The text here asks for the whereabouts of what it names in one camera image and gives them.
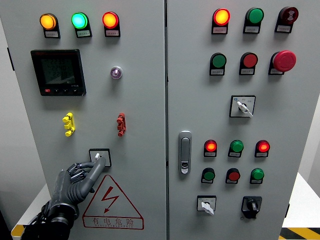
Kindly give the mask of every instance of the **robotic arm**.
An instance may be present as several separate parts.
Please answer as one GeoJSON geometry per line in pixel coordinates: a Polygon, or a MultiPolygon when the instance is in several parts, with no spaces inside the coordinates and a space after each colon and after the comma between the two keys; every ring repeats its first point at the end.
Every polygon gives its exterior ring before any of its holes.
{"type": "Polygon", "coordinates": [[[95,163],[74,163],[56,178],[52,198],[26,226],[22,240],[67,240],[74,221],[79,217],[78,204],[89,193],[104,170],[106,159],[101,156],[95,163]],[[92,168],[90,172],[83,169],[92,168]]]}

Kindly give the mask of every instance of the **red cable clip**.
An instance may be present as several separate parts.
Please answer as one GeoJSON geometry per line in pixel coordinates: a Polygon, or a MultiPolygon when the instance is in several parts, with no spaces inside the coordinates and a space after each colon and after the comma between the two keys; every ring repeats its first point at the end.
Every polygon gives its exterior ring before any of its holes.
{"type": "Polygon", "coordinates": [[[116,120],[116,122],[118,123],[118,127],[117,127],[117,129],[119,130],[118,136],[122,137],[123,135],[125,135],[125,132],[127,130],[127,128],[126,128],[126,117],[125,117],[125,114],[123,112],[121,112],[119,114],[118,119],[116,120]]]}

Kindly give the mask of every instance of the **warning sign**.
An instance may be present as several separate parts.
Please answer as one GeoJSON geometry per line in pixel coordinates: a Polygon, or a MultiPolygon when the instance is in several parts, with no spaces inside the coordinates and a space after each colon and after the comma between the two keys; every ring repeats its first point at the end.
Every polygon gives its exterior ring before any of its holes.
{"type": "Polygon", "coordinates": [[[144,229],[144,218],[110,175],[102,179],[82,221],[86,228],[144,229]]]}

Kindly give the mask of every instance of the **yellow cable clip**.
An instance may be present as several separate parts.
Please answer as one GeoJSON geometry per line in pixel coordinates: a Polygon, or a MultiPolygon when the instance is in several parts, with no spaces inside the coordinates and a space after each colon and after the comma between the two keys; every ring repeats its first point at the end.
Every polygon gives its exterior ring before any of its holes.
{"type": "Polygon", "coordinates": [[[62,119],[64,122],[64,129],[67,129],[65,136],[70,137],[76,130],[74,115],[71,112],[68,112],[62,119]]]}

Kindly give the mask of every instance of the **green indicator light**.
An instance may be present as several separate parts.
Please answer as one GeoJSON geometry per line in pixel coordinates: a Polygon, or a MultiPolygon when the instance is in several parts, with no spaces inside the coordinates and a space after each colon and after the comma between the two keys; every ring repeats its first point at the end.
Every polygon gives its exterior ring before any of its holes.
{"type": "Polygon", "coordinates": [[[253,8],[249,10],[247,19],[253,24],[258,24],[264,19],[264,11],[260,8],[253,8]]]}
{"type": "Polygon", "coordinates": [[[230,144],[230,148],[235,153],[240,153],[244,149],[244,144],[240,140],[235,140],[230,144]]]}
{"type": "Polygon", "coordinates": [[[82,12],[72,15],[71,22],[76,29],[84,29],[88,24],[87,16],[82,12]]]}
{"type": "Polygon", "coordinates": [[[215,178],[215,174],[211,171],[206,172],[204,175],[205,180],[211,181],[215,178]]]}
{"type": "Polygon", "coordinates": [[[226,62],[227,62],[226,57],[221,54],[214,56],[212,59],[212,64],[216,68],[222,68],[226,64],[226,62]]]}
{"type": "Polygon", "coordinates": [[[251,172],[251,177],[255,180],[261,180],[265,176],[264,171],[261,168],[256,168],[251,172]]]}

